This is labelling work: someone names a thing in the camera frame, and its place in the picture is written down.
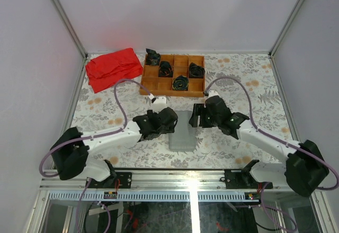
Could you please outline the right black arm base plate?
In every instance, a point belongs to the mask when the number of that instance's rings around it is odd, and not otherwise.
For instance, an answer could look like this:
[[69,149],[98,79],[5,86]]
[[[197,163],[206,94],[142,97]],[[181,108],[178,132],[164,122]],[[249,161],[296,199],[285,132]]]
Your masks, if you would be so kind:
[[225,169],[224,178],[227,189],[258,189],[263,187],[265,182],[258,182],[244,169]]

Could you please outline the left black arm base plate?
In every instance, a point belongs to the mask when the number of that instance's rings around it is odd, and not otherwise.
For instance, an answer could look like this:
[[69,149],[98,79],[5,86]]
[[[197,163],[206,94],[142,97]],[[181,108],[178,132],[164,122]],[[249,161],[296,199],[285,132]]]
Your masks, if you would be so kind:
[[110,176],[102,182],[91,180],[89,188],[92,189],[130,189],[132,183],[132,172],[117,172],[116,177]]

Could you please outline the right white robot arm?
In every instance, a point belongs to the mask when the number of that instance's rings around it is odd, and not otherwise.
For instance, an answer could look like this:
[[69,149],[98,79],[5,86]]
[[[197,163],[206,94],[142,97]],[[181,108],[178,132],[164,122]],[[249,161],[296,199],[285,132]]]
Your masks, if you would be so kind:
[[194,128],[217,127],[223,134],[254,145],[278,160],[278,163],[251,161],[241,175],[246,187],[271,182],[274,186],[288,186],[300,196],[309,197],[329,174],[314,142],[282,140],[257,128],[248,116],[233,113],[219,95],[208,97],[203,104],[195,104],[189,124]]

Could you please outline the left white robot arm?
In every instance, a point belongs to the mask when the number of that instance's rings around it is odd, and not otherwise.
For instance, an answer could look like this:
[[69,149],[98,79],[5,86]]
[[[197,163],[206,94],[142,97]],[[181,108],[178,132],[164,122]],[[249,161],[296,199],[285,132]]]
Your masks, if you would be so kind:
[[70,180],[84,175],[103,187],[112,187],[116,181],[110,162],[114,149],[133,147],[139,142],[173,133],[177,121],[177,114],[166,107],[158,113],[148,110],[117,130],[80,132],[77,127],[69,128],[50,149],[57,176],[61,180]]

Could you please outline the grey plastic tool case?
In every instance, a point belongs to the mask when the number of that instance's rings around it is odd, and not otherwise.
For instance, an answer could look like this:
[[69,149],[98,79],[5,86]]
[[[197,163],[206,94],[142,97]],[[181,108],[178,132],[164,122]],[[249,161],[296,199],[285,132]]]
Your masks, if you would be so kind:
[[196,130],[189,124],[191,111],[176,111],[178,116],[174,133],[168,135],[168,148],[173,152],[192,152],[197,145]]

